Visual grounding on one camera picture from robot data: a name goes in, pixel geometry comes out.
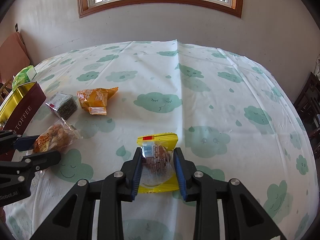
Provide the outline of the yellow-edged clear snack packet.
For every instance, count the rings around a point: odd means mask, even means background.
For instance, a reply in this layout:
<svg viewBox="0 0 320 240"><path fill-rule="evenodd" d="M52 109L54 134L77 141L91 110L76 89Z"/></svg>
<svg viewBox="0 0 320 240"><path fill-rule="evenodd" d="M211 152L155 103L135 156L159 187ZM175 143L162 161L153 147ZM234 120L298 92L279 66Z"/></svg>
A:
<svg viewBox="0 0 320 240"><path fill-rule="evenodd" d="M179 189L173 163L177 142L175 133L145 135L137 139L142 150L139 193L163 193Z"/></svg>

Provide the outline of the orange snack packet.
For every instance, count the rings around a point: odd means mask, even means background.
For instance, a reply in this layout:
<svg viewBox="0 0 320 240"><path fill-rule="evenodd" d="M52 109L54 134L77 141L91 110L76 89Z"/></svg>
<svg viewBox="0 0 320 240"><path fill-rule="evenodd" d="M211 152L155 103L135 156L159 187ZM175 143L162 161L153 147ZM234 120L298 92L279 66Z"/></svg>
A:
<svg viewBox="0 0 320 240"><path fill-rule="evenodd" d="M77 91L81 108L91 115L107 115L107 102L116 94L118 87L95 88Z"/></svg>

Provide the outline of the dark wooden chair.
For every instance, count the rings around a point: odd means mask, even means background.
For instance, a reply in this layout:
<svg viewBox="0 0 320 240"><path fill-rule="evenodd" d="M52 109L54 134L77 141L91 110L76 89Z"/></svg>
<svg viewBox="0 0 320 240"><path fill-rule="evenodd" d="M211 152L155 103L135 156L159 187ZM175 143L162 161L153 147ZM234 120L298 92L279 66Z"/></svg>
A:
<svg viewBox="0 0 320 240"><path fill-rule="evenodd" d="M314 158L317 160L319 159L319 56L315 70L310 73L293 105L302 127L307 132Z"/></svg>

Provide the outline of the pink cloth covered furniture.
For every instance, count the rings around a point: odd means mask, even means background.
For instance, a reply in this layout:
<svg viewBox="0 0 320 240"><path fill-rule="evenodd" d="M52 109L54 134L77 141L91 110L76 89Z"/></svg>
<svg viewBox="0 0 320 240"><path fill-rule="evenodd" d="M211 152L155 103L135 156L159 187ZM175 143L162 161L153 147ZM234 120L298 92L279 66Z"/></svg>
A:
<svg viewBox="0 0 320 240"><path fill-rule="evenodd" d="M12 33L1 45L1 83L30 65L27 49L19 32Z"/></svg>

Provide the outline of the maroon gold toffee tin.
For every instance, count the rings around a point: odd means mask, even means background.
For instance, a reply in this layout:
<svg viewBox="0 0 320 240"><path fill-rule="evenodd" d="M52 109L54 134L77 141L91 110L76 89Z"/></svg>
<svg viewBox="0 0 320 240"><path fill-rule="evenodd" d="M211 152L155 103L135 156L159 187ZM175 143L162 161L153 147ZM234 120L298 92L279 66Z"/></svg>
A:
<svg viewBox="0 0 320 240"><path fill-rule="evenodd" d="M1 104L1 125L23 135L36 112L46 100L40 84L36 81L18 86Z"/></svg>

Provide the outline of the green tissue pack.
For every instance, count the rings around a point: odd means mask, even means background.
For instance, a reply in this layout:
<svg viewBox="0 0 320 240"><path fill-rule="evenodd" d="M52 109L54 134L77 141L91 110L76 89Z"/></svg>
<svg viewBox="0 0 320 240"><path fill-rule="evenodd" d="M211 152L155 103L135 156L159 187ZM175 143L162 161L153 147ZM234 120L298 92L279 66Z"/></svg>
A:
<svg viewBox="0 0 320 240"><path fill-rule="evenodd" d="M18 86L31 82L36 76L37 72L34 66L29 65L23 68L19 73L17 73L12 82L12 90L15 90Z"/></svg>

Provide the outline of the wooden stool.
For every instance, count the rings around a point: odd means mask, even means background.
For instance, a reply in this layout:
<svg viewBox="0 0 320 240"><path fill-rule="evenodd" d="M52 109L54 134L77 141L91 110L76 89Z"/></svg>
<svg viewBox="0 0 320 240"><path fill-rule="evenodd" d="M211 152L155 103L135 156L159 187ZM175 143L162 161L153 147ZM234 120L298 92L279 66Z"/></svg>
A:
<svg viewBox="0 0 320 240"><path fill-rule="evenodd" d="M12 77L5 82L5 84L1 83L1 98L6 98L7 95L12 91Z"/></svg>

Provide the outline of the grey seaweed snack packet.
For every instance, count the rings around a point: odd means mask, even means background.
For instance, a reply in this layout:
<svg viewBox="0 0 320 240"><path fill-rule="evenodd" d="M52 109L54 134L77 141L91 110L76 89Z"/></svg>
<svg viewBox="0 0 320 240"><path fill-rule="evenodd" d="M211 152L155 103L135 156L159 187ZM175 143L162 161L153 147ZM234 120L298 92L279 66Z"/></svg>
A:
<svg viewBox="0 0 320 240"><path fill-rule="evenodd" d="M47 107L59 118L67 120L76 112L78 106L69 94L55 93L47 102Z"/></svg>

